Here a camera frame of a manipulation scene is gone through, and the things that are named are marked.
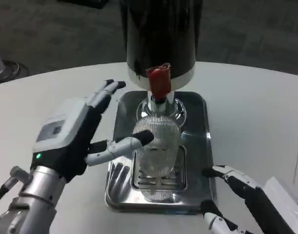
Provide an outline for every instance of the gray carpet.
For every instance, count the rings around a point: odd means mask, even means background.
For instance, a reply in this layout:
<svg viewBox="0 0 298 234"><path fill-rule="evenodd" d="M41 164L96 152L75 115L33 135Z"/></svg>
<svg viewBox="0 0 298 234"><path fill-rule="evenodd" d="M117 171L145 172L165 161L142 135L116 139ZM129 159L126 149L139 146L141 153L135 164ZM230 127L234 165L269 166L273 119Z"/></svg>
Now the gray carpet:
<svg viewBox="0 0 298 234"><path fill-rule="evenodd" d="M125 61L118 0L0 0L0 56L32 75ZM197 59L298 75L298 0L204 0Z"/></svg>

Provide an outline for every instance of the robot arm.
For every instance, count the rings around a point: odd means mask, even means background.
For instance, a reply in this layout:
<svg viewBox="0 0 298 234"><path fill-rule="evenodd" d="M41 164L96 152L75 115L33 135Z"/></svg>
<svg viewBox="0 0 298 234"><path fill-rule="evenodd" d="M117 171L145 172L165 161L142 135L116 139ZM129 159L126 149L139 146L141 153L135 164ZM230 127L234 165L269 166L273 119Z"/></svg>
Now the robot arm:
<svg viewBox="0 0 298 234"><path fill-rule="evenodd" d="M90 143L111 95L125 82L107 80L87 99L63 102L46 120L33 147L30 173L19 167L0 188L0 199L18 181L23 187L0 216L0 234L48 234L64 186L98 165L143 147L154 139L149 131Z"/></svg>
<svg viewBox="0 0 298 234"><path fill-rule="evenodd" d="M294 194L274 177L261 187L245 173L229 166L213 166L202 173L205 177L222 178L235 194L243 198L265 234L298 234L298 204ZM202 202L201 209L214 234L249 234L239 231L236 224L224 218L213 201Z"/></svg>

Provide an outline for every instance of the metal base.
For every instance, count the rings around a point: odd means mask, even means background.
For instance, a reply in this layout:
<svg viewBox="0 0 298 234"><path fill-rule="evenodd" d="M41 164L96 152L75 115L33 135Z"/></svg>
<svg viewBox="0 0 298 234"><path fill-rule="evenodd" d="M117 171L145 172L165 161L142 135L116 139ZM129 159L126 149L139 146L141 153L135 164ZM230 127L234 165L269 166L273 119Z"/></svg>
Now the metal base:
<svg viewBox="0 0 298 234"><path fill-rule="evenodd" d="M120 100L114 138L132 134L138 106L146 91L126 93ZM162 178L145 175L135 154L119 157L109 164L105 201L120 212L198 214L200 203L216 194L213 179L201 175L213 165L206 103L192 92L175 92L187 112L181 127L181 142L173 171Z"/></svg>

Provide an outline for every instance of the white table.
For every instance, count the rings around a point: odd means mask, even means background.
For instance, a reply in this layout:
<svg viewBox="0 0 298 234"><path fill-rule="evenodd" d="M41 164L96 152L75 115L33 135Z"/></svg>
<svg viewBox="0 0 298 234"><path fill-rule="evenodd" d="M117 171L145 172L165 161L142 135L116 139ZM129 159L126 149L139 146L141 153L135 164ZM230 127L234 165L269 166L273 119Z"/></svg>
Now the white table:
<svg viewBox="0 0 298 234"><path fill-rule="evenodd" d="M105 79L126 80L103 116L93 140L111 138L119 98L139 88L128 81L126 63L61 70L0 85L0 185L9 170L28 170L32 146L44 119L59 103L84 97ZM201 94L208 105L213 157L260 183L278 176L298 186L298 76L258 68L198 62L181 91ZM52 234L200 234L201 216L119 214L104 203L107 164L88 168L66 186ZM0 214L20 189L0 202ZM217 180L219 208L226 217L261 233L243 201Z"/></svg>

